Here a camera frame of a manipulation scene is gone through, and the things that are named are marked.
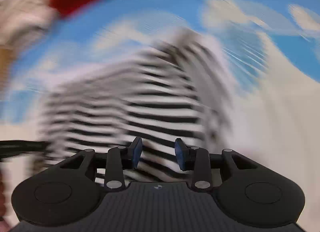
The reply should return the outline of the wide-striped black white garment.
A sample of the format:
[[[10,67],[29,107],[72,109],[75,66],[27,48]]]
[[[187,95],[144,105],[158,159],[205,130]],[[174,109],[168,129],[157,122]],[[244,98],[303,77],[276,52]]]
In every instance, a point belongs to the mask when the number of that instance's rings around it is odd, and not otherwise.
[[[183,181],[189,173],[178,166],[175,140],[219,150],[232,127],[232,105],[233,78],[220,44],[185,28],[46,95],[43,165],[140,137],[140,161],[124,171],[125,183]]]

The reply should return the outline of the blue white patterned bedspread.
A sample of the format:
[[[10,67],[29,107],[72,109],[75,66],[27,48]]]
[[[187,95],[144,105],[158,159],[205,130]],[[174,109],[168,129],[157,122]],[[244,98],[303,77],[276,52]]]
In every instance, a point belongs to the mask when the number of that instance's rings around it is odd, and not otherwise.
[[[319,0],[97,0],[55,21],[23,52],[1,96],[1,138],[43,140],[43,100],[170,34],[216,38],[233,78],[234,150],[296,182],[306,204],[298,223],[319,229]],[[44,169],[43,155],[6,160],[14,187]]]

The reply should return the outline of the cream folded quilt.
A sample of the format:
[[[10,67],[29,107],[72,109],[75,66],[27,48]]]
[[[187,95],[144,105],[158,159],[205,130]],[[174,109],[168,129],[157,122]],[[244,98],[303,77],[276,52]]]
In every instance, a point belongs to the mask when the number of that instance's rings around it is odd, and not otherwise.
[[[49,0],[1,0],[1,45],[20,49],[31,44],[57,16]]]

